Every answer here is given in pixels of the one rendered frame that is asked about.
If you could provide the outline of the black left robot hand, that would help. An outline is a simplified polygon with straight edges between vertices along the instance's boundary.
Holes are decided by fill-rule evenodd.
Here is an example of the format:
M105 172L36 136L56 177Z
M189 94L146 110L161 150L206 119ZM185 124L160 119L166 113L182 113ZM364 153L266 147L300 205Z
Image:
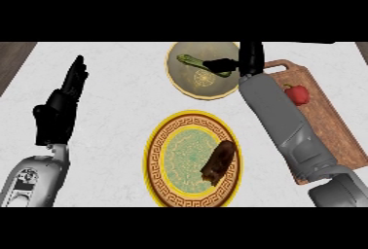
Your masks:
M52 91L47 101L33 108L36 145L67 144L72 137L78 100L89 73L78 55L70 67L62 87Z

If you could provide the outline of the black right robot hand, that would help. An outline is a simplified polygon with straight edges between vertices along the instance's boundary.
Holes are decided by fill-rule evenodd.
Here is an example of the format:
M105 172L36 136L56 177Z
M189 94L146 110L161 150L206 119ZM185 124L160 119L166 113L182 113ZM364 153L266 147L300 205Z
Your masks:
M203 65L213 73L238 71L242 77L260 74L265 68L265 52L262 43L241 42L238 60L229 58L206 60Z

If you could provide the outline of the green squash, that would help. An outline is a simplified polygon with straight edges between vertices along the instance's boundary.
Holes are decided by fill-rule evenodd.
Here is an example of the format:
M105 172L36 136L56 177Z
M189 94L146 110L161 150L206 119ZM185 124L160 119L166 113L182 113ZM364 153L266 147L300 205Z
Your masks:
M189 66L197 67L206 71L210 71L210 68L203 64L203 60L192 57L189 54L179 54L177 61L180 63L183 63L185 65L189 65ZM223 78L228 78L232 75L232 73L231 72L217 72L216 75L223 77Z

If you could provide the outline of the olive bowl with yellow rim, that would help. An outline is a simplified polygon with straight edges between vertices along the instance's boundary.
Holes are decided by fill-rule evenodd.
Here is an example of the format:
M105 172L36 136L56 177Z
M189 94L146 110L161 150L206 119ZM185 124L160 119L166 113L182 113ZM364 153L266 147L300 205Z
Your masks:
M235 42L177 42L169 49L166 71L172 84L189 97L214 100L237 91L238 72L232 71L228 78L213 72L185 65L177 61L179 54L189 54L203 60L220 58L237 59L238 44Z

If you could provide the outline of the yellow patterned plate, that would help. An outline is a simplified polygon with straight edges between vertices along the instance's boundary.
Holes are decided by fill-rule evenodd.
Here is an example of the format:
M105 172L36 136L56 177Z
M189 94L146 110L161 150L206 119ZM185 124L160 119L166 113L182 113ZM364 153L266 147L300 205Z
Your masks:
M235 143L237 151L225 176L213 186L200 170L225 140ZM145 145L142 172L160 206L220 207L232 202L241 182L241 149L232 129L213 114L185 110L157 125Z

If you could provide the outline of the red bell pepper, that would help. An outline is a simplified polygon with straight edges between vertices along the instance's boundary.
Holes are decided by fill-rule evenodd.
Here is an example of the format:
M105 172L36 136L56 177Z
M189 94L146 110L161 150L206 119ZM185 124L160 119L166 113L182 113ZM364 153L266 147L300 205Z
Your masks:
M300 106L307 104L310 99L307 88L305 86L293 86L290 84L285 84L285 87L285 94L294 105Z

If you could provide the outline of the wooden cutting board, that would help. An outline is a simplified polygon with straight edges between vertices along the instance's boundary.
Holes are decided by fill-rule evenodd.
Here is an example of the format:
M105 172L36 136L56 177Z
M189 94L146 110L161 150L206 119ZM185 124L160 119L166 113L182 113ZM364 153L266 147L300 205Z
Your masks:
M315 134L328 147L339 164L350 169L368 166L368 155L307 68L285 59L265 63L265 68L276 66L285 67L282 71L271 73L281 89L287 89L287 85L293 85L305 86L309 91L309 103L299 106L297 109L309 121Z

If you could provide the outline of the brown steak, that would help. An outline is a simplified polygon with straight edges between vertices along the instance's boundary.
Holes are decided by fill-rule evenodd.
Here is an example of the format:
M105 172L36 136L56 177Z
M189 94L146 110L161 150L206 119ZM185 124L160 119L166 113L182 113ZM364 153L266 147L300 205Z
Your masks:
M226 174L234 161L235 152L237 144L229 140L222 141L200 170L203 180L208 181L213 187L217 186L220 179Z

